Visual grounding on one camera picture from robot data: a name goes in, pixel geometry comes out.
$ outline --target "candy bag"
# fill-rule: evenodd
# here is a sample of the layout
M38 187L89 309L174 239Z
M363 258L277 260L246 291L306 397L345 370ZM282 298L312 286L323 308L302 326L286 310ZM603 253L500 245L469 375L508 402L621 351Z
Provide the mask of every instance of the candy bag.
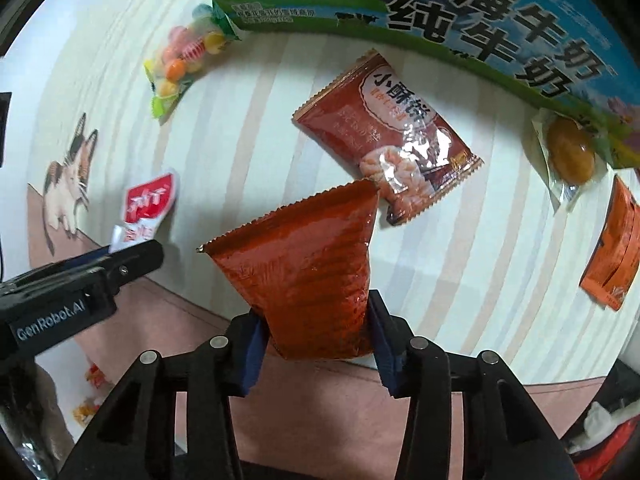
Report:
M359 180L277 209L199 251L264 317L284 358L366 355L377 205L375 184Z
M607 174L607 165L591 149L590 135L573 119L542 108L531 123L545 156L547 187L571 211L580 194Z
M614 178L609 211L580 286L599 303L619 310L640 262L640 208L628 187Z
M178 174L173 170L127 189L122 207L123 225L113 228L109 252L152 240L174 206L177 191Z
M151 112L156 119L171 109L197 75L208 68L213 56L230 41L239 39L216 2L213 7L200 4L191 14L193 21L187 27L172 28L167 45L145 61L145 73L154 93Z
M293 120L378 184L390 224L420 214L482 164L375 50L309 99Z

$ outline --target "cartoon cat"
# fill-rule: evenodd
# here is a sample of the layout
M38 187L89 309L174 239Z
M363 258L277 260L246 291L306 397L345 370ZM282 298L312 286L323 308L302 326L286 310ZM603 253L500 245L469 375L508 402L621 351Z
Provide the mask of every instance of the cartoon cat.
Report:
M74 138L62 164L53 161L49 164L42 190L42 225L47 247L53 256L55 247L47 231L47 226L58 230L60 223L67 236L75 237L78 230L76 209L79 204L89 206L86 187L89 181L89 169L94 156L98 130L84 138L86 114L82 114L76 126Z

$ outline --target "white striped surface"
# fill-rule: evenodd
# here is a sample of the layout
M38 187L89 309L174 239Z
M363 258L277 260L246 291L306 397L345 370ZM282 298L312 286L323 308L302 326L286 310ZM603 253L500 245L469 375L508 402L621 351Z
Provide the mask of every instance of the white striped surface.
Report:
M381 205L370 245L371 287L414 332L447 351L500 352L524 383L606 375L638 314L635 283L619 313L578 282L602 228L613 172L554 214L532 166L534 110L437 60L337 36L255 34L233 44L171 118L151 118L142 62L207 0L104 0L87 10L49 77L38 110L30 183L42 190L82 112L99 130L82 230L107 244L127 185L171 166L178 203L158 238L169 290L225 317L246 304L202 242L353 177L290 121L309 96L375 46L485 161L444 200L391 228ZM631 170L620 172L634 193Z

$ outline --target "orange snack package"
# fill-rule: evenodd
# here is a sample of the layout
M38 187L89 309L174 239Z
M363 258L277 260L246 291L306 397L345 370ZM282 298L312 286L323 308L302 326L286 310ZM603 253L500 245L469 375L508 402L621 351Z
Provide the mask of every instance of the orange snack package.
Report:
M618 176L598 246L580 286L603 304L619 310L640 263L640 208Z
M419 215L482 164L375 50L309 99L293 120L378 184L392 225Z
M378 190L359 180L277 209L201 247L289 359L371 352L365 314Z

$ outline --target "yellow candy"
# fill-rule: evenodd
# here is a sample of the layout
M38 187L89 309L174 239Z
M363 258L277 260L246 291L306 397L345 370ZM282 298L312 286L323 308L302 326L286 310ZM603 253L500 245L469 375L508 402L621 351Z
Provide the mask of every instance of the yellow candy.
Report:
M164 79L158 85L158 95L160 97L169 97L170 95L176 95L178 93L178 85L168 79Z
M198 72L202 69L202 62L199 59L189 61L186 68L188 74L193 74L194 72Z
M217 54L225 44L225 35L219 32L210 32L203 38L204 48L210 54Z
M162 63L162 59L159 57L154 61L154 75L158 77L164 77L164 63Z

